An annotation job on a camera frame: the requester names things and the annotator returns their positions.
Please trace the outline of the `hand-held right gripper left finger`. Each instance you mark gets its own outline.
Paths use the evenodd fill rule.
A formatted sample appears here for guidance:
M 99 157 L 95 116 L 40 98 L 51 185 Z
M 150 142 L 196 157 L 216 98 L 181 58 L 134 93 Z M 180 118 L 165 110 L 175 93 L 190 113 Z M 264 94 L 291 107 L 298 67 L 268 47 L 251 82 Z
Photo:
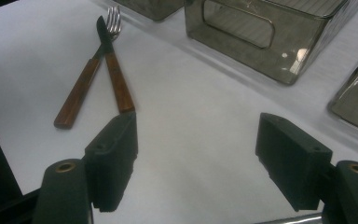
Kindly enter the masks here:
M 89 194 L 101 212 L 118 208 L 138 154 L 136 113 L 112 118 L 85 149 Z

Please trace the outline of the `fork with wooden handle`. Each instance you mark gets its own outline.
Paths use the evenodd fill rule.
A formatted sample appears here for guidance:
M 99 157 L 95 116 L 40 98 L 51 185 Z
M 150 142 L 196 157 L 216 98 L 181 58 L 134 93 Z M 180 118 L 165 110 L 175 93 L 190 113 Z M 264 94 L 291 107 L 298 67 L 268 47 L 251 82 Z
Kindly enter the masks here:
M 106 28 L 111 41 L 118 38 L 121 31 L 121 15 L 119 6 L 109 7 L 107 10 Z M 74 87 L 71 89 L 53 124 L 59 129 L 71 129 L 76 117 L 90 89 L 91 82 L 95 77 L 100 59 L 103 56 L 103 45 L 100 45 L 95 54 L 88 60 L 79 75 Z

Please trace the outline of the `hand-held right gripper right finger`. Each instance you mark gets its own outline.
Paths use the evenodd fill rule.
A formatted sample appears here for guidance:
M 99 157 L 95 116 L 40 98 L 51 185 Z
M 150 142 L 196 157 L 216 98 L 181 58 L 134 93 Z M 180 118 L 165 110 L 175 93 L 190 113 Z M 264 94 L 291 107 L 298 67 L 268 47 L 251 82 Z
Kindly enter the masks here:
M 291 121 L 260 114 L 255 155 L 294 210 L 318 207 L 318 180 L 329 170 L 332 154 Z

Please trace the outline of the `knife with wooden handle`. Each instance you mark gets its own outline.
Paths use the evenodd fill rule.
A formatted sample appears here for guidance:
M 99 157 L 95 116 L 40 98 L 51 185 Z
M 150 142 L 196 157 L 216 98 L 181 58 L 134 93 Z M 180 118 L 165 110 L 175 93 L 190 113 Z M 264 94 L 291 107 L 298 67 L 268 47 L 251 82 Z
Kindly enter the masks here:
M 108 20 L 108 24 L 106 24 L 103 16 L 100 16 L 97 20 L 97 32 L 102 44 L 103 56 L 107 64 L 113 91 L 117 100 L 118 111 L 120 113 L 134 111 L 135 106 L 131 93 L 113 47 L 113 41 L 117 39 L 120 33 L 120 21 L 111 17 Z

